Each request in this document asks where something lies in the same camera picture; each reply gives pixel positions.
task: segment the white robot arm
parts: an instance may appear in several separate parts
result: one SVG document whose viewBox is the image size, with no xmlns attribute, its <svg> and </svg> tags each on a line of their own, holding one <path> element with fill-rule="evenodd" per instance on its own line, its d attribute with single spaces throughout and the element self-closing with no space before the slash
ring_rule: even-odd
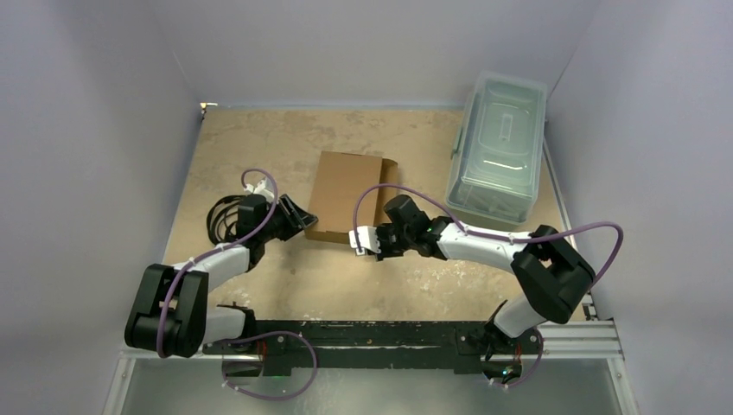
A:
<svg viewBox="0 0 733 415">
<path fill-rule="evenodd" d="M 237 208 L 236 235 L 246 235 L 262 223 L 271 208 L 272 193 L 266 186 L 247 189 Z M 277 201 L 276 211 L 257 234 L 244 245 L 221 243 L 220 252 L 195 263 L 182 275 L 169 304 L 163 333 L 164 355 L 190 357 L 201 344 L 237 339 L 254 333 L 254 312 L 238 305 L 207 307 L 207 294 L 228 279 L 251 271 L 265 255 L 265 244 L 272 239 L 288 240 L 316 223 L 317 218 L 299 208 L 288 195 Z M 187 263 L 150 265 L 143 273 L 127 325 L 124 341 L 133 348 L 158 350 L 156 344 L 163 299 L 171 281 Z"/>
<path fill-rule="evenodd" d="M 425 257 L 493 266 L 517 277 L 524 292 L 502 304 L 487 323 L 491 337 L 486 339 L 489 348 L 492 342 L 510 342 L 548 320 L 568 322 L 596 276 L 564 239 L 540 244 L 513 242 L 557 233 L 551 227 L 541 226 L 533 233 L 470 227 L 475 232 L 469 234 L 451 218 L 429 219 L 407 195 L 387 202 L 385 211 L 392 223 L 359 227 L 356 234 L 349 233 L 351 247 L 357 255 L 373 255 L 381 260 L 415 250 Z M 475 236 L 476 233 L 487 236 Z M 490 235 L 508 241 L 491 239 Z"/>
</svg>

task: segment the cardboard box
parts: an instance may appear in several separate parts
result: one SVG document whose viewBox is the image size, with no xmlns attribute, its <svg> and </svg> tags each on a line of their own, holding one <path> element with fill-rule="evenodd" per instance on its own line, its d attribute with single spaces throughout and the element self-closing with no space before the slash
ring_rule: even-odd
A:
<svg viewBox="0 0 733 415">
<path fill-rule="evenodd" d="M 348 244 L 359 196 L 377 183 L 397 181 L 397 162 L 393 160 L 322 151 L 308 205 L 308 212 L 318 216 L 318 222 L 305 230 L 305 237 Z M 379 188 L 365 197 L 359 207 L 359 226 L 389 222 L 383 207 L 396 195 L 395 188 Z"/>
</svg>

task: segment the clear plastic bin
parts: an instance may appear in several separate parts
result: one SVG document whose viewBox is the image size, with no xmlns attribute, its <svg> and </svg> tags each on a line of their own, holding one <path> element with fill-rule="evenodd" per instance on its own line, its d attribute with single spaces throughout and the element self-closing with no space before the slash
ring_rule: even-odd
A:
<svg viewBox="0 0 733 415">
<path fill-rule="evenodd" d="M 446 203 L 520 225 L 539 190 L 547 86 L 484 72 L 468 97 L 453 148 Z"/>
</svg>

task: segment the white wall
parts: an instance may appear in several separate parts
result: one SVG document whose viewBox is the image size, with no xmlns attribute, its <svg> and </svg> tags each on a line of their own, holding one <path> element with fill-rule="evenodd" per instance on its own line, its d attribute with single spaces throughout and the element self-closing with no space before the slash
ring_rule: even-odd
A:
<svg viewBox="0 0 733 415">
<path fill-rule="evenodd" d="M 202 100 L 462 105 L 482 69 L 555 85 L 599 0 L 151 0 Z"/>
<path fill-rule="evenodd" d="M 627 230 L 594 294 L 642 413 L 730 413 L 733 3 L 605 1 L 548 110 L 571 221 Z"/>
<path fill-rule="evenodd" d="M 2 412 L 100 413 L 200 108 L 142 0 L 5 1 L 0 68 Z"/>
</svg>

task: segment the coiled black cable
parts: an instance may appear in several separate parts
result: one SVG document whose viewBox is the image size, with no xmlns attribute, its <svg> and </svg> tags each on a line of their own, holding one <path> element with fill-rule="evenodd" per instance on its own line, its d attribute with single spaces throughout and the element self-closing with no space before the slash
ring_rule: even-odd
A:
<svg viewBox="0 0 733 415">
<path fill-rule="evenodd" d="M 237 209 L 243 195 L 224 196 L 214 203 L 207 214 L 208 240 L 217 245 L 237 240 Z"/>
</svg>

